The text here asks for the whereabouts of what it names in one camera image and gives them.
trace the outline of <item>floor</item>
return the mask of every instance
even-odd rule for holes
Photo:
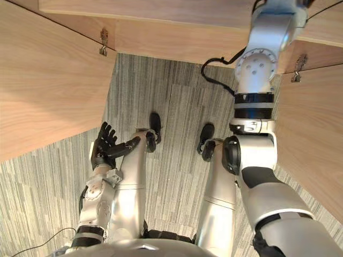
[[[151,229],[189,237],[196,230],[209,168],[196,153],[198,135],[205,122],[212,122],[216,137],[229,136],[233,114],[233,98],[206,82],[199,71],[196,64],[120,54],[104,114],[118,141],[127,140],[137,127],[147,127],[152,110],[160,114],[162,143],[147,160],[146,220]],[[232,69],[209,67],[207,72],[236,86]],[[280,77],[273,81],[276,94],[279,82]],[[97,132],[96,128],[1,164],[1,256],[39,245],[58,230],[77,224],[77,200],[92,171],[88,151]],[[343,226],[281,167],[275,173],[300,194],[343,249]],[[233,255],[257,256],[237,196]],[[72,230],[64,231],[46,246],[20,256],[48,255],[72,236]]]

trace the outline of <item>metal hinge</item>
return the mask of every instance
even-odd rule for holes
[[[290,80],[291,82],[300,82],[301,76],[299,72],[304,68],[306,62],[307,62],[307,55],[302,54],[299,57],[299,59],[296,61],[294,76]]]
[[[107,56],[107,43],[108,43],[108,31],[103,28],[101,33],[100,33],[100,38],[101,38],[101,43],[102,47],[99,49],[99,54]]]

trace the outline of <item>black wire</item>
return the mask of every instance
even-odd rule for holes
[[[228,64],[231,64],[233,63],[234,61],[236,61],[245,51],[245,47],[239,51],[238,53],[235,54],[234,57],[232,57],[229,61],[226,61],[224,59],[224,57],[221,57],[221,58],[211,58],[209,60],[207,60],[203,66],[202,66],[202,69],[200,71],[200,74],[208,81],[208,82],[211,82],[211,83],[214,83],[214,84],[218,84],[218,85],[221,85],[225,90],[229,91],[230,94],[232,94],[232,96],[235,96],[235,92],[226,84],[222,83],[222,82],[219,82],[215,79],[212,79],[210,77],[208,77],[206,74],[205,74],[205,67],[209,64],[209,63],[213,63],[213,62],[220,62],[220,63],[223,63],[225,65],[228,65]]]
[[[34,246],[34,247],[31,247],[31,248],[28,248],[28,249],[25,249],[25,250],[22,250],[22,251],[16,253],[15,255],[12,255],[12,257],[17,256],[18,254],[23,253],[23,252],[26,252],[26,251],[28,251],[28,250],[36,249],[36,248],[39,248],[39,247],[41,247],[41,246],[47,244],[47,243],[48,243],[50,240],[52,240],[57,234],[59,234],[60,232],[62,232],[63,230],[66,230],[66,229],[72,229],[72,230],[74,230],[74,232],[75,232],[75,234],[76,234],[76,229],[74,229],[74,228],[64,228],[64,229],[61,229],[61,230],[59,230],[59,232],[57,232],[57,233],[54,234],[52,237],[50,237],[50,239],[49,239],[48,241],[46,241],[44,244],[41,244],[41,245],[38,245],[38,246]]]
[[[307,20],[306,20],[306,22],[305,22],[305,25],[306,25],[307,22],[308,22],[310,19],[312,19],[314,16],[316,16],[316,15],[318,15],[318,14],[320,14],[320,13],[326,11],[327,9],[330,9],[331,7],[334,7],[335,5],[338,5],[338,4],[340,4],[340,3],[343,3],[343,0],[338,1],[337,3],[334,3],[334,4],[330,5],[330,6],[326,7],[326,8],[324,8],[324,9],[320,10],[319,12],[316,12],[315,14],[313,14],[312,16],[310,16],[309,18],[307,18]]]
[[[342,1],[338,1],[337,3],[332,4],[332,5],[328,6],[327,8],[324,8],[324,9],[322,9],[321,11],[319,11],[319,12],[313,14],[311,17],[309,17],[309,18],[307,19],[307,21],[308,21],[309,19],[313,18],[314,16],[316,16],[316,15],[318,15],[318,14],[320,14],[320,13],[326,11],[327,9],[329,9],[329,8],[331,8],[331,7],[334,7],[335,5],[338,5],[338,4],[340,4],[340,3],[343,3],[343,0],[342,0]]]

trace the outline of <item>wooden board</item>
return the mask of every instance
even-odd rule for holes
[[[101,17],[63,15],[41,12],[38,9],[38,0],[9,0],[41,16],[53,20],[63,26],[66,26],[90,39],[101,43],[100,32],[103,28],[108,31],[108,45],[115,49],[115,20]]]
[[[296,40],[285,73],[293,72],[300,55],[307,55],[303,70],[343,64],[343,48]]]
[[[0,1],[0,160],[101,124],[116,52]]]
[[[99,42],[100,31],[105,27],[109,47],[127,54],[202,64],[212,57],[230,58],[248,40],[248,33],[240,29],[44,13],[38,10],[38,0],[11,1]],[[295,41],[281,54],[278,73],[292,72],[302,53],[309,56],[305,70],[343,63],[341,48]]]
[[[279,164],[343,223],[343,65],[282,76]]]
[[[39,0],[44,12],[238,28],[248,33],[255,0]],[[336,3],[316,0],[312,15]],[[343,4],[311,19],[301,40],[343,47]]]

